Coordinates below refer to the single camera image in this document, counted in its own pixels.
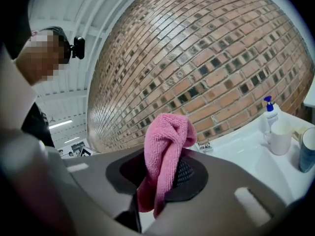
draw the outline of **blue cup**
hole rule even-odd
[[[308,172],[315,164],[315,128],[307,129],[300,137],[300,161],[301,172]]]

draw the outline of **brick wall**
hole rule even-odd
[[[203,143],[255,119],[267,95],[304,118],[312,66],[271,0],[136,0],[97,61],[88,136],[99,151],[132,147],[159,113],[175,113]]]

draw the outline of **white ceiling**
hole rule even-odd
[[[51,124],[73,122],[51,129],[56,148],[74,138],[87,136],[87,97],[94,67],[112,27],[134,0],[30,0],[31,30],[63,28],[73,44],[76,35],[85,39],[85,58],[71,59],[49,81],[34,86],[36,103]]]

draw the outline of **soap dispenser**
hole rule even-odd
[[[265,97],[264,101],[267,102],[267,111],[264,112],[264,115],[266,116],[269,128],[271,129],[271,125],[278,120],[278,112],[274,109],[274,106],[271,103],[271,96]]]

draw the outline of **white mug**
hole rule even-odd
[[[286,120],[278,120],[271,125],[270,147],[275,155],[284,155],[291,146],[291,125]]]

